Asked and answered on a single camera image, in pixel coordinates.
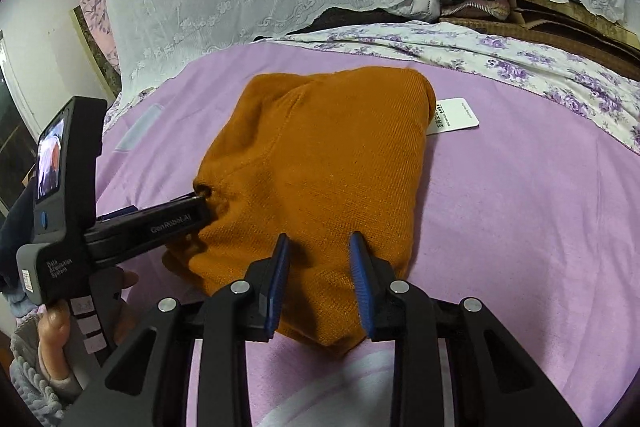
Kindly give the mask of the grey knit sleeve forearm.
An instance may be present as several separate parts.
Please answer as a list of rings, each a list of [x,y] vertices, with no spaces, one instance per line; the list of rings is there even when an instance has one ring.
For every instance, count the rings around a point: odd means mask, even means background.
[[[62,300],[29,313],[11,336],[10,381],[43,426],[59,426],[82,392],[64,348],[70,340],[70,309]]]

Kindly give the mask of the left hand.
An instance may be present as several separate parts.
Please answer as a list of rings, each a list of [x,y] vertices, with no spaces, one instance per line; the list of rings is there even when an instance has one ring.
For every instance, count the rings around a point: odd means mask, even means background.
[[[111,267],[65,282],[52,295],[32,284],[29,299],[44,308],[38,322],[38,357],[48,381],[88,386],[136,325],[122,292],[137,281],[136,274]]]

